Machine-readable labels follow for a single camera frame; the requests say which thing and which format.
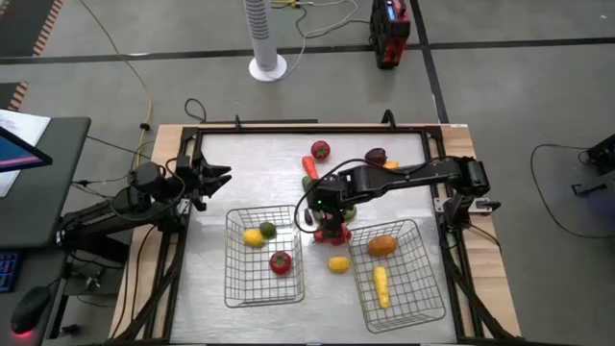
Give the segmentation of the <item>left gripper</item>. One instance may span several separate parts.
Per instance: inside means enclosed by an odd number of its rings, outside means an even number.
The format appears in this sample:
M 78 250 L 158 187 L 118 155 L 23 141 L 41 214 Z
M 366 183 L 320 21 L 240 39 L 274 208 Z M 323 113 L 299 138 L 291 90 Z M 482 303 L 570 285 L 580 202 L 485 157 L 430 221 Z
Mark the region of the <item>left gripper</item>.
M 181 181 L 179 199 L 187 199 L 197 211 L 206 211 L 207 204 L 203 201 L 203 158 L 196 159 L 188 155 L 176 158 L 175 175 Z M 219 188 L 227 183 L 232 176 L 225 175 L 232 169 L 229 166 L 204 164 L 205 194 L 211 197 Z

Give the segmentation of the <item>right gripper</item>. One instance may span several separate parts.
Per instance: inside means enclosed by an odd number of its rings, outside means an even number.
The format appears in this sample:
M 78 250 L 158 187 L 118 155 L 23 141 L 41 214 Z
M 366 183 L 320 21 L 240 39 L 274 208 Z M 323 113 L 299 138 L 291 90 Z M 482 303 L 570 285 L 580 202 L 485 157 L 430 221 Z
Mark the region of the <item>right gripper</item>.
M 349 176 L 332 174 L 324 179 L 307 182 L 307 207 L 317 214 L 326 227 L 326 237 L 339 238 L 337 215 L 343 220 L 353 220 L 357 207 L 351 201 L 357 196 L 356 184 Z

